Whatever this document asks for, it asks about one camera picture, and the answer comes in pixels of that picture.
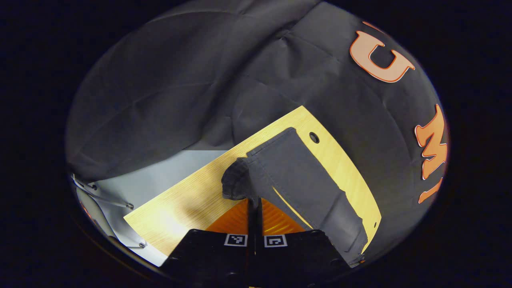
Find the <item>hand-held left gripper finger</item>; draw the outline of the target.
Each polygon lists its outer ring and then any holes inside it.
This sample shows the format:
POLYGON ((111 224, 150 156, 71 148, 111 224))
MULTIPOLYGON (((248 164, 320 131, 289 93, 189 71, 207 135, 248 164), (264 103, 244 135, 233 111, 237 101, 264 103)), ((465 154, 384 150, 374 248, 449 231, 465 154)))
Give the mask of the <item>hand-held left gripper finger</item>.
POLYGON ((256 286, 330 288, 350 268, 321 230, 264 235, 263 203, 256 210, 256 286))
POLYGON ((248 288, 253 204, 245 199, 208 230, 189 230, 160 270, 180 288, 248 288))

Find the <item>black backdrop cloth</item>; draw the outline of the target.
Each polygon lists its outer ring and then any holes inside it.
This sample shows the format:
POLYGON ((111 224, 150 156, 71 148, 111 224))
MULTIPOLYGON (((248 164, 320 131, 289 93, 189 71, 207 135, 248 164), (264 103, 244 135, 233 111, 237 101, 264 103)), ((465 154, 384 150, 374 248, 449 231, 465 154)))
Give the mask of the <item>black backdrop cloth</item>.
POLYGON ((191 0, 108 49, 66 128, 66 164, 104 180, 183 150, 228 150, 303 106, 382 214, 366 255, 395 248, 446 173, 440 99, 402 44, 323 0, 191 0))

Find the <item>dark denim jeans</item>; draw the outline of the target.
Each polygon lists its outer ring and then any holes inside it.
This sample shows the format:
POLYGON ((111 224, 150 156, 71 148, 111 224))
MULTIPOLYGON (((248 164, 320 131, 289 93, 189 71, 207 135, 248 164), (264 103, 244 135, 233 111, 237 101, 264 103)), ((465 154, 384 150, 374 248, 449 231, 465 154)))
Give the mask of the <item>dark denim jeans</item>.
POLYGON ((287 128, 237 158, 221 183, 223 198, 266 200, 302 230, 323 231, 350 267, 360 264, 368 242, 362 218, 296 129, 287 128))

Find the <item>white table frame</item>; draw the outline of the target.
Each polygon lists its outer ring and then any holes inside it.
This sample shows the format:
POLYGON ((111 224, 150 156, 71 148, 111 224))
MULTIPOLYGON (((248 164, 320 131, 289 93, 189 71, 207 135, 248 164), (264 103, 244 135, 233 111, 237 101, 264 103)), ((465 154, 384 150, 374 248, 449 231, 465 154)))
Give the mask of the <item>white table frame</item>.
POLYGON ((124 217, 150 198, 135 192, 136 182, 122 183, 122 177, 86 182, 75 173, 69 174, 79 207, 104 236, 122 244, 128 252, 138 255, 154 266, 161 266, 167 256, 140 236, 124 217))

